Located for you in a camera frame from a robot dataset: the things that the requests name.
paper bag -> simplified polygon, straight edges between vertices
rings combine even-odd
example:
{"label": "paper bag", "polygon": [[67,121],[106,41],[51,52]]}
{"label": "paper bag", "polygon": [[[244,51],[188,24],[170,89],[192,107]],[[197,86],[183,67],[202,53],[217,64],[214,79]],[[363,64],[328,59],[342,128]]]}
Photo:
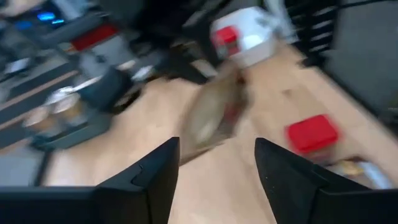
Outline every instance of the paper bag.
{"label": "paper bag", "polygon": [[233,136],[248,106],[244,72],[227,60],[214,80],[203,85],[180,127],[180,163],[184,164]]}

wooden floor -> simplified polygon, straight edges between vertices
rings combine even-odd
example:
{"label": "wooden floor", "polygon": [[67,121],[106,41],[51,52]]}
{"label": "wooden floor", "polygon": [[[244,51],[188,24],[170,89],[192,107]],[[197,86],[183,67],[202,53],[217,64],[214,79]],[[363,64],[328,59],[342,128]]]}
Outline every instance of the wooden floor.
{"label": "wooden floor", "polygon": [[[301,55],[281,45],[248,69],[252,106],[235,138],[180,168],[169,223],[275,223],[254,162],[261,136],[284,147],[286,125],[327,113],[340,127],[336,158],[360,154],[398,184],[398,143],[318,70],[301,69]],[[47,185],[94,185],[130,166],[172,136],[199,89],[181,80],[156,80],[115,118],[106,134],[58,152]]]}

red object on shelf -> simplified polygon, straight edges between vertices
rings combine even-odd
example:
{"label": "red object on shelf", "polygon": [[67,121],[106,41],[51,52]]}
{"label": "red object on shelf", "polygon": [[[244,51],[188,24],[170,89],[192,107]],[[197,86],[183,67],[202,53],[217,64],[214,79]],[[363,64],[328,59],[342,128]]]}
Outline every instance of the red object on shelf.
{"label": "red object on shelf", "polygon": [[75,40],[72,40],[71,43],[77,51],[81,52],[112,37],[117,33],[118,29],[112,24],[103,24],[76,38]]}
{"label": "red object on shelf", "polygon": [[219,48],[225,48],[228,55],[236,54],[239,49],[239,32],[234,26],[224,27],[215,33],[216,44]]}
{"label": "red object on shelf", "polygon": [[287,137],[297,154],[314,162],[330,157],[329,146],[338,140],[336,126],[327,115],[317,115],[287,127]]}

white container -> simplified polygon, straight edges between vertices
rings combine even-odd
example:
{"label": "white container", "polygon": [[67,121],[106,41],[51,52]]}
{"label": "white container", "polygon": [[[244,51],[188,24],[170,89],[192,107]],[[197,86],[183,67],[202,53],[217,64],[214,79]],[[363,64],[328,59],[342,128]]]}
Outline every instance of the white container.
{"label": "white container", "polygon": [[275,52],[274,31],[279,21],[260,7],[240,9],[213,23],[212,33],[227,26],[239,31],[241,51],[231,56],[242,67],[248,67],[265,60]]}

brown bag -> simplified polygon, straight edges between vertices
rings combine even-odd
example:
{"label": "brown bag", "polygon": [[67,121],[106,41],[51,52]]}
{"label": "brown bag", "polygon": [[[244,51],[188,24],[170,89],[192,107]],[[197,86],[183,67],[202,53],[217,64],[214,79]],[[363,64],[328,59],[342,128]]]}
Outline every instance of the brown bag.
{"label": "brown bag", "polygon": [[193,98],[180,128],[180,163],[184,164],[233,136],[248,105],[243,70],[227,60],[214,80]]}

